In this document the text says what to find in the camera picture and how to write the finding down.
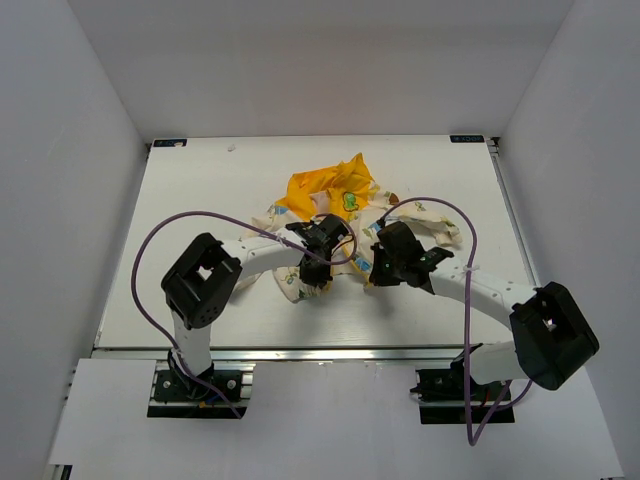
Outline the cream dinosaur print baby jacket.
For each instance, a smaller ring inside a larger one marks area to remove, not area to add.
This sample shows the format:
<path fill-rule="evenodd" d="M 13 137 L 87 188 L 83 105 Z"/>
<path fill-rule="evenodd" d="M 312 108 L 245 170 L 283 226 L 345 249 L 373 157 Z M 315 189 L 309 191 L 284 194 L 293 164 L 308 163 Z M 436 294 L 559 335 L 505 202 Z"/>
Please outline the cream dinosaur print baby jacket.
<path fill-rule="evenodd" d="M 371 247 L 378 240 L 380 227 L 377 220 L 392 206 L 400 202 L 392 191 L 381 187 L 371 176 L 361 153 L 349 162 L 318 170 L 293 174 L 288 182 L 286 195 L 276 200 L 267 212 L 251 218 L 251 224 L 262 230 L 275 232 L 286 224 L 310 221 L 318 214 L 335 214 L 346 220 L 354 230 L 357 248 L 354 260 L 332 266 L 331 275 L 351 275 L 370 286 L 369 276 L 373 267 Z M 446 216 L 430 210 L 422 201 L 400 206 L 386 222 L 400 220 L 418 231 L 431 235 L 436 245 L 453 247 L 461 245 L 463 238 L 459 228 Z M 325 287 L 304 284 L 299 267 L 284 267 L 272 271 L 285 298 L 291 303 L 328 293 L 337 284 L 332 281 Z"/>

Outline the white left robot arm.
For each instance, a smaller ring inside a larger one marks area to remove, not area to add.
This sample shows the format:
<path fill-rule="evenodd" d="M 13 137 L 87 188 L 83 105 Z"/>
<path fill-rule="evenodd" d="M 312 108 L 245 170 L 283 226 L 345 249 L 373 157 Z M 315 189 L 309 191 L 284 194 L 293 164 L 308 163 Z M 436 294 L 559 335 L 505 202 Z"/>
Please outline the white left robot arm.
<path fill-rule="evenodd" d="M 177 387 L 199 399 L 211 387 L 211 324 L 223 313 L 236 286 L 250 277 L 292 268 L 302 285 L 320 289 L 332 280 L 334 250 L 349 230 L 340 217 L 294 222 L 275 232 L 221 241 L 198 235 L 161 281 L 174 320 Z"/>

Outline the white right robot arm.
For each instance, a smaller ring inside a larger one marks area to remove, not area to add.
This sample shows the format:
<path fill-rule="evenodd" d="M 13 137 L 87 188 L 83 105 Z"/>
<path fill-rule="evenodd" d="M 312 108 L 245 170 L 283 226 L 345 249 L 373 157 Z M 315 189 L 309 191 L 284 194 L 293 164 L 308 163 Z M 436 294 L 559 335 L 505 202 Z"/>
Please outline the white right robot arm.
<path fill-rule="evenodd" d="M 574 297 L 559 283 L 520 285 L 472 271 L 449 250 L 425 249 L 403 222 L 382 228 L 372 250 L 373 285 L 406 284 L 459 301 L 511 332 L 511 340 L 474 345 L 452 362 L 452 388 L 463 398 L 508 380 L 555 391 L 600 349 Z"/>

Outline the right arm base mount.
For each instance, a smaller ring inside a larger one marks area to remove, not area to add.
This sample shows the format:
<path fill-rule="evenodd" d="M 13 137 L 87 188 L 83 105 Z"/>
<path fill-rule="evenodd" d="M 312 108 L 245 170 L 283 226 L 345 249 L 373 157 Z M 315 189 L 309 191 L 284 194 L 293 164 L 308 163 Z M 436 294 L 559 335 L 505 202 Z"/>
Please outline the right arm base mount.
<path fill-rule="evenodd" d="M 464 393 L 461 380 L 454 379 L 447 369 L 419 369 L 416 371 L 417 383 L 409 392 L 419 406 L 422 425 L 463 425 L 466 423 Z M 515 422 L 513 408 L 506 405 L 511 401 L 507 392 L 500 403 L 499 394 L 504 387 L 502 382 L 493 382 L 486 386 L 471 386 L 471 420 L 479 426 L 490 408 L 496 404 L 497 410 L 488 423 L 510 424 Z"/>

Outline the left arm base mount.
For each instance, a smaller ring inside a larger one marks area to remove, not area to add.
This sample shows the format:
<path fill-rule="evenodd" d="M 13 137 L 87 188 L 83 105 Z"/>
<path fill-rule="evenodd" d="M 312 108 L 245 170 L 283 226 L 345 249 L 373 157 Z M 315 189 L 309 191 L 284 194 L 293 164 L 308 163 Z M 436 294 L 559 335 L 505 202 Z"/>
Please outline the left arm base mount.
<path fill-rule="evenodd" d="M 159 364 L 152 380 L 147 406 L 151 419 L 239 420 L 248 408 L 253 383 L 249 367 L 223 365 L 216 368 L 205 382 L 216 387 L 233 405 L 237 414 L 211 388 L 178 373 L 167 364 Z"/>

